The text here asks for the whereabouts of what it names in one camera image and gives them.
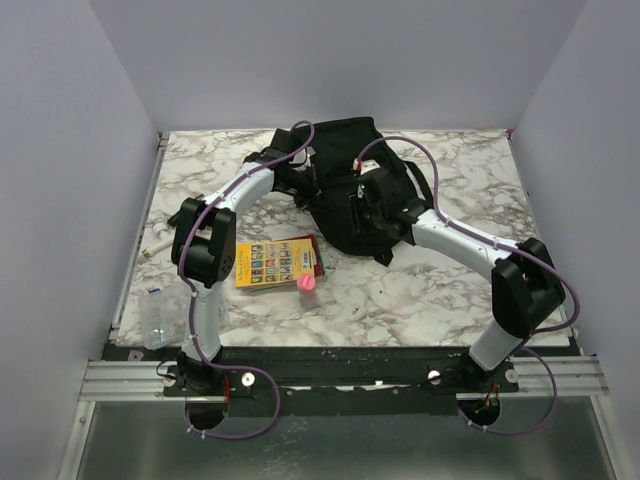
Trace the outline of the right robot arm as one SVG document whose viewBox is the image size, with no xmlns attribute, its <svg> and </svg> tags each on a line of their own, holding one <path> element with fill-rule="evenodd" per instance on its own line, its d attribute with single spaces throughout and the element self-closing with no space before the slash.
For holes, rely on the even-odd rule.
<svg viewBox="0 0 640 480">
<path fill-rule="evenodd" d="M 566 299 L 543 242 L 489 237 L 438 212 L 433 200 L 403 192 L 391 173 L 375 168 L 357 179 L 352 198 L 363 234 L 379 230 L 413 246 L 436 251 L 479 274 L 491 286 L 493 320 L 468 351 L 460 379 L 480 392 L 496 368 L 534 335 Z"/>
</svg>

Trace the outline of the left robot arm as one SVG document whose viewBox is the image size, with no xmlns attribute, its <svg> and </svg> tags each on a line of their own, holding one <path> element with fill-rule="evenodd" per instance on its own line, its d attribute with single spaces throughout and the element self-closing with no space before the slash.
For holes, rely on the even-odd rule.
<svg viewBox="0 0 640 480">
<path fill-rule="evenodd" d="M 276 168 L 310 146 L 315 127 L 299 121 L 290 134 L 307 127 L 309 135 L 290 153 L 250 155 L 234 177 L 202 200 L 187 199 L 179 211 L 172 262 L 190 291 L 188 332 L 177 369 L 201 395 L 214 393 L 222 380 L 220 326 L 227 317 L 223 283 L 235 264 L 237 218 L 275 185 Z"/>
</svg>

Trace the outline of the black backpack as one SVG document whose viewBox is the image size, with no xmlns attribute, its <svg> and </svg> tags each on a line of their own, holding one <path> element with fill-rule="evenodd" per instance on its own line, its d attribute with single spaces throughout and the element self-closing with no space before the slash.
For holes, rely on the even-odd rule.
<svg viewBox="0 0 640 480">
<path fill-rule="evenodd" d="M 340 252 L 387 266 L 434 200 L 417 165 L 390 148 L 370 117 L 316 123 L 310 165 L 293 175 L 297 207 L 308 210 Z"/>
</svg>

